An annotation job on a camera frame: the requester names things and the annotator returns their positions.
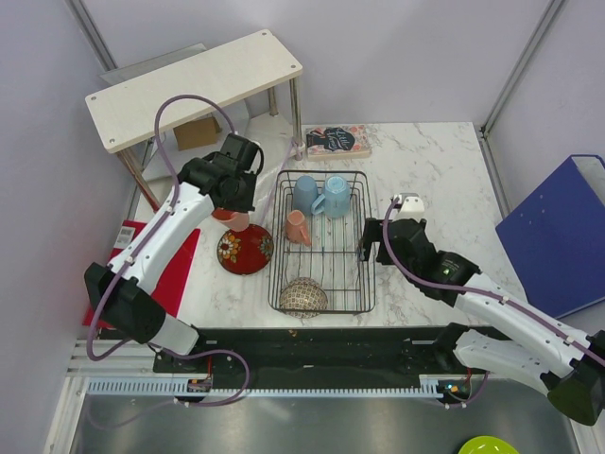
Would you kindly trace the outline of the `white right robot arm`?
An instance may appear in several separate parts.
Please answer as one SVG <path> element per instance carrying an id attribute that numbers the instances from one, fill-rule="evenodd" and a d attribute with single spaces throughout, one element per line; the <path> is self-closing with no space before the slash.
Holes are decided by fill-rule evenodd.
<path id="1" fill-rule="evenodd" d="M 478 317 L 505 335 L 494 340 L 477 330 L 448 324 L 433 360 L 451 373 L 460 366 L 503 375 L 546 396 L 571 420 L 591 427 L 604 409 L 604 333 L 593 335 L 516 302 L 476 264 L 439 251 L 427 239 L 424 220 L 367 218 L 359 241 L 366 261 L 399 269 L 429 299 Z"/>

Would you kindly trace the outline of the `pink mug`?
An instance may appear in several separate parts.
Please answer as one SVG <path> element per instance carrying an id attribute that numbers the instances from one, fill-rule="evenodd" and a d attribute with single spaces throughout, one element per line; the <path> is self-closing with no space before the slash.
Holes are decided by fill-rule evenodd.
<path id="1" fill-rule="evenodd" d="M 287 239 L 292 243 L 302 244 L 306 247 L 312 246 L 308 223 L 304 213 L 300 210 L 293 210 L 287 215 L 285 234 Z"/>

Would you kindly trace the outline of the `pink tumbler cup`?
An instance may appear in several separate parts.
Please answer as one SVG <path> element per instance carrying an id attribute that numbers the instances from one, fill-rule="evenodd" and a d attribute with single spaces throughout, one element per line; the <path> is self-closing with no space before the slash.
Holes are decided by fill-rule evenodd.
<path id="1" fill-rule="evenodd" d="M 213 211 L 212 217 L 234 232 L 243 232 L 250 226 L 248 213 L 217 208 Z"/>

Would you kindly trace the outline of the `red floral plate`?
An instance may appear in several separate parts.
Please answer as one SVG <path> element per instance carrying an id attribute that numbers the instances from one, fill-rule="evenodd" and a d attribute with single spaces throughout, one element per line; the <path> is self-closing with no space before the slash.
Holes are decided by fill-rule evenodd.
<path id="1" fill-rule="evenodd" d="M 220 266 L 236 275 L 250 275 L 262 270 L 273 256 L 273 237 L 263 227 L 250 224 L 242 232 L 228 230 L 217 243 Z"/>

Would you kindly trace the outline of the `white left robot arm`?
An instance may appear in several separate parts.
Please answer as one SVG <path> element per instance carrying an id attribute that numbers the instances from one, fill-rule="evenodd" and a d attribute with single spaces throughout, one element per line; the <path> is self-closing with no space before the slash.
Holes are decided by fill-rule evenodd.
<path id="1" fill-rule="evenodd" d="M 152 293 L 182 243 L 217 208 L 253 211 L 263 167 L 260 145 L 230 133 L 220 150 L 194 158 L 173 173 L 166 201 L 142 232 L 108 264 L 93 263 L 84 273 L 94 311 L 89 344 L 98 323 L 105 322 L 127 340 L 170 352 L 187 372 L 204 367 L 208 351 L 198 343 L 198 330 L 169 315 Z"/>

